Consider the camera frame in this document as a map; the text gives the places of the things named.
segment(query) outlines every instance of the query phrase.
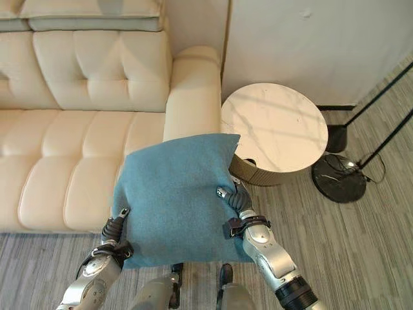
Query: black lamp base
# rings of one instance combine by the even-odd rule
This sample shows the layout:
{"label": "black lamp base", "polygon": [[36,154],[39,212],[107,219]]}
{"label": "black lamp base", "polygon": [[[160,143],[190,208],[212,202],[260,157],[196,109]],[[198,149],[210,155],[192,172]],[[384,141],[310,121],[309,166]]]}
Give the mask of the black lamp base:
{"label": "black lamp base", "polygon": [[366,177],[354,162],[340,155],[321,157],[311,175],[317,189],[333,202],[354,202],[366,192]]}
{"label": "black lamp base", "polygon": [[347,146],[347,127],[344,125],[327,125],[328,141],[326,151],[329,153],[340,153]]}

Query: baseboard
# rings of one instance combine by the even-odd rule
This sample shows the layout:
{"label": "baseboard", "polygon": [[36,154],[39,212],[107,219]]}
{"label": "baseboard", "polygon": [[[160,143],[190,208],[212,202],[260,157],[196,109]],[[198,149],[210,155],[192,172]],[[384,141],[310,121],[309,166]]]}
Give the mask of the baseboard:
{"label": "baseboard", "polygon": [[318,105],[320,111],[351,111],[355,105]]}

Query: floor lamp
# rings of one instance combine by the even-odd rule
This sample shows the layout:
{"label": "floor lamp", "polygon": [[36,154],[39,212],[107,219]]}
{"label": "floor lamp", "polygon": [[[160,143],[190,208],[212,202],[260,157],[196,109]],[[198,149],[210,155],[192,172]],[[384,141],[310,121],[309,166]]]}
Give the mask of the floor lamp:
{"label": "floor lamp", "polygon": [[[412,67],[413,62],[380,92],[380,96],[377,95],[366,107],[364,107],[347,123],[350,124],[358,118],[361,113],[376,102],[377,99],[384,94],[384,92],[391,88],[391,86],[393,86]],[[362,170],[380,153],[387,143],[394,138],[394,136],[403,128],[404,125],[406,125],[412,116],[413,109],[365,161],[360,160],[358,162],[354,162],[344,156],[335,154],[327,154],[321,157],[312,166],[311,173],[314,185],[324,196],[333,202],[347,203],[359,200],[363,197],[366,191],[367,181],[369,180],[363,174]]]}
{"label": "floor lamp", "polygon": [[362,113],[370,108],[378,99],[382,97],[390,88],[393,87],[411,68],[413,61],[403,69],[383,90],[381,90],[369,103],[366,104],[356,115],[348,122],[342,125],[328,125],[328,142],[326,151],[329,153],[343,152],[347,146],[347,127],[351,125]]}

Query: sofa armrest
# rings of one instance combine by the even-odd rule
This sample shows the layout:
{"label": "sofa armrest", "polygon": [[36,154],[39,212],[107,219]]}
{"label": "sofa armrest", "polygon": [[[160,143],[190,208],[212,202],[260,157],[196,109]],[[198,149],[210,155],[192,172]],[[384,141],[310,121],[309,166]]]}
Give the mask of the sofa armrest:
{"label": "sofa armrest", "polygon": [[163,141],[220,132],[219,58],[209,46],[193,46],[174,59]]}

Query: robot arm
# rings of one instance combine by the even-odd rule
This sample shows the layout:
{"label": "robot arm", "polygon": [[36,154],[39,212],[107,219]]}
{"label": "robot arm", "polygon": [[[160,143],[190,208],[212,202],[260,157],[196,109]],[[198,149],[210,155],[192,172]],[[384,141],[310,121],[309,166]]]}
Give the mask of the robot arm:
{"label": "robot arm", "polygon": [[94,310],[102,306],[108,290],[122,271],[123,262],[134,253],[129,242],[119,243],[128,213],[128,209],[123,209],[116,219],[107,221],[101,245],[82,263],[76,280],[66,290],[56,310]]}
{"label": "robot arm", "polygon": [[218,187],[217,195],[239,216],[226,224],[227,237],[243,238],[244,251],[256,263],[281,306],[286,310],[325,310],[290,255],[276,242],[270,222],[253,210],[251,197],[242,183],[236,182],[235,193]]}

